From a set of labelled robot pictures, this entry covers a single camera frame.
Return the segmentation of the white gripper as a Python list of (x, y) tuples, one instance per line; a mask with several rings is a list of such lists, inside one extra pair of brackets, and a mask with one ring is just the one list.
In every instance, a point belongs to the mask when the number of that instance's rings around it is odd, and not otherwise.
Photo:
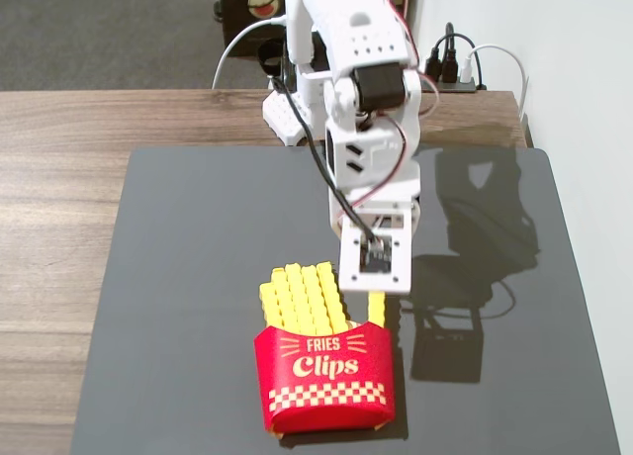
[(395, 209), (394, 203), (399, 205), (399, 211), (411, 211), (411, 236), (415, 236), (421, 217), (419, 202), (421, 182), (419, 176), (394, 179), (373, 193), (370, 193), (370, 186), (342, 188), (341, 191), (357, 214), (368, 212), (377, 205), (393, 211)]

